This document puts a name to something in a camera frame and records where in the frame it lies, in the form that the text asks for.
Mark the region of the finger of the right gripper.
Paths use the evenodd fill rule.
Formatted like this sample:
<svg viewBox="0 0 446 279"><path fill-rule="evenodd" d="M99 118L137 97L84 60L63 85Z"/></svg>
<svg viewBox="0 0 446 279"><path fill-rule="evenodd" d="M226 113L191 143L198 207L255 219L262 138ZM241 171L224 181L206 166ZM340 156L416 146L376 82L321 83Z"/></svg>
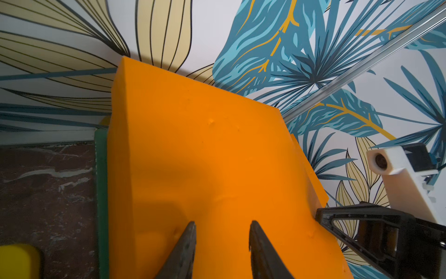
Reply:
<svg viewBox="0 0 446 279"><path fill-rule="evenodd" d="M319 208L316 221L390 279L443 279L446 228L362 202Z"/></svg>

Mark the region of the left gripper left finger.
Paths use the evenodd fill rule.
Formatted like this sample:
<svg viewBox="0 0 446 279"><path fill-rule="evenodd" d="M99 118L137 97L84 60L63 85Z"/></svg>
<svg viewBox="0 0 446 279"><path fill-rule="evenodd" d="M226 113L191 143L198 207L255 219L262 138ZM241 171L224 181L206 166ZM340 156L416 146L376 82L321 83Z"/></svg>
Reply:
<svg viewBox="0 0 446 279"><path fill-rule="evenodd" d="M189 222L156 279L191 279L196 251L196 224Z"/></svg>

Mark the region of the large orange shoebox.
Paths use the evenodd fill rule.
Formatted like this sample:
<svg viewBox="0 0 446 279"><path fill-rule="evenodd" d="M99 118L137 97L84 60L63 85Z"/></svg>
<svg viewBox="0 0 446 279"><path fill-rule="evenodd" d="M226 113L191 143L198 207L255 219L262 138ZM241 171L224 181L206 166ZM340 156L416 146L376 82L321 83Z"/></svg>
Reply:
<svg viewBox="0 0 446 279"><path fill-rule="evenodd" d="M193 278L249 279L252 221L294 278L352 277L311 213L328 197L279 110L130 58L111 104L111 278L154 278L194 222Z"/></svg>

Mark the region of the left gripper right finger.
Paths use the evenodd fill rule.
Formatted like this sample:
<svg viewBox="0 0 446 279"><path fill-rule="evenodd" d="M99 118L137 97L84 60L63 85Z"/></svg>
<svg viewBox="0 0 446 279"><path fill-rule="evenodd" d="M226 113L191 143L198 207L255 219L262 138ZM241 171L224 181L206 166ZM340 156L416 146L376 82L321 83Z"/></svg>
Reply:
<svg viewBox="0 0 446 279"><path fill-rule="evenodd" d="M293 279L259 222L252 221L249 250L254 279Z"/></svg>

